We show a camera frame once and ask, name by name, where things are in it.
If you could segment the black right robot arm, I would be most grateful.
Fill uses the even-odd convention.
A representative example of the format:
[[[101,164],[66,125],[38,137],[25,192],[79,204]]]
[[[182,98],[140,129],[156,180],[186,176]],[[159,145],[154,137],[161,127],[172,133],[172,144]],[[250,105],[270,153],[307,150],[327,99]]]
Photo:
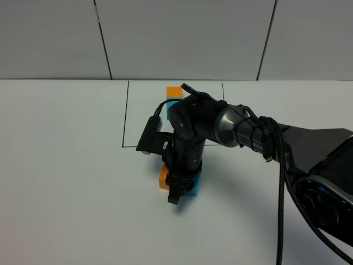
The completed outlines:
[[[284,192],[323,241],[352,244],[352,132],[304,129],[257,116],[244,105],[216,100],[182,84],[183,99],[168,99],[173,132],[162,132],[161,107],[149,118],[138,150],[161,155],[168,200],[177,204],[196,185],[205,141],[248,147],[280,165],[278,232],[284,231]]]

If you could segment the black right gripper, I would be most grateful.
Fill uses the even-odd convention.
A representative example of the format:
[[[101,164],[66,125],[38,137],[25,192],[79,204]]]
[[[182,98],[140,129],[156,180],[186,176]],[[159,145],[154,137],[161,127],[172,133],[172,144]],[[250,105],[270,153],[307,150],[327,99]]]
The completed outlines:
[[[202,136],[186,140],[169,132],[155,134],[154,150],[162,156],[168,170],[166,183],[169,185],[169,203],[178,205],[185,190],[201,171],[205,141]]]

